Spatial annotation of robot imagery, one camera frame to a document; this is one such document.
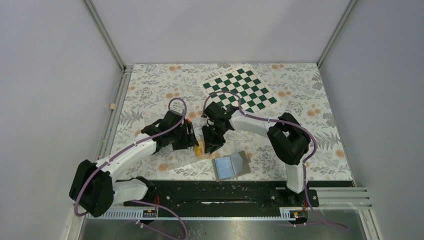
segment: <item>metal floor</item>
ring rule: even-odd
[[[325,210],[328,221],[341,222],[349,232],[332,229],[326,225],[285,227],[281,221],[265,220],[190,220],[186,221],[188,239],[193,240],[258,240],[258,239],[314,239],[314,240],[361,240],[367,239],[360,217],[354,210]],[[317,221],[309,211],[308,222]],[[161,231],[183,238],[184,230],[177,220],[157,220],[151,223]],[[85,219],[79,240],[165,240],[168,239],[150,229],[140,228],[134,220]]]

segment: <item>yellow object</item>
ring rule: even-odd
[[[197,157],[200,157],[205,154],[205,143],[203,141],[199,141],[199,146],[194,147],[194,153]]]

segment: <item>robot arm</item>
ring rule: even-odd
[[[105,165],[89,182],[82,194],[79,204],[93,217],[99,217],[105,213],[110,206],[130,200],[143,199],[146,193],[151,192],[152,184],[143,177],[119,181],[118,178],[134,162],[158,152],[161,148],[172,144],[173,150],[187,149],[198,146],[193,125],[188,119],[184,119],[174,130],[143,141],[150,136],[164,132],[175,126],[182,120],[183,116],[173,110],[169,110],[163,119],[159,119],[141,130],[134,143],[121,150],[119,157],[116,153],[96,162],[85,160],[81,162],[75,173],[69,196],[76,201],[84,183],[88,177],[100,166]]]
[[[225,143],[224,134],[227,130],[248,131],[268,137],[277,157],[285,163],[287,171],[287,188],[296,194],[304,190],[304,172],[301,160],[309,150],[311,139],[300,129],[275,122],[267,122],[245,117],[238,108],[224,110],[212,102],[204,111],[213,125],[202,127],[205,140],[205,151],[212,153]],[[280,120],[299,125],[289,113],[284,113]]]

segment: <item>table surface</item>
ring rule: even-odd
[[[174,97],[187,103],[187,117],[194,132],[201,135],[205,119],[200,117],[206,95],[200,84],[243,64],[136,64],[131,74],[112,152],[131,144],[146,125],[164,117],[168,102]],[[318,149],[307,162],[309,180],[352,180],[336,121],[330,109],[321,76],[315,63],[250,64],[279,98],[278,106],[262,109],[257,114],[269,117],[291,113],[316,138]],[[173,104],[177,111],[181,104]],[[169,170],[167,165],[184,161],[186,152],[159,151],[140,159],[120,178],[143,176],[151,180],[213,180],[212,159],[244,150],[251,158],[251,173],[237,180],[286,180],[284,163],[275,155],[265,137],[245,132],[228,131],[226,144],[210,159]]]

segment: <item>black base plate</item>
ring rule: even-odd
[[[279,207],[302,207],[284,200],[285,181],[168,181],[151,180],[160,205],[170,208],[180,217],[280,217]],[[352,187],[351,181],[310,181],[313,187]],[[278,197],[279,202],[271,199]],[[319,205],[317,193],[308,190],[313,207]],[[142,206],[125,202],[124,206]],[[173,217],[159,211],[158,217]]]

